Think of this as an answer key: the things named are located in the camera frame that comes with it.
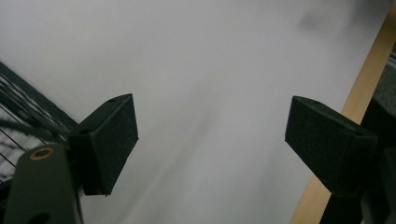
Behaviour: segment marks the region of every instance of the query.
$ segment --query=white backdrop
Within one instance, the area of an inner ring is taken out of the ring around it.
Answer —
[[[140,140],[86,223],[288,223],[291,96],[340,110],[389,0],[0,2],[0,61],[77,121],[132,92]]]

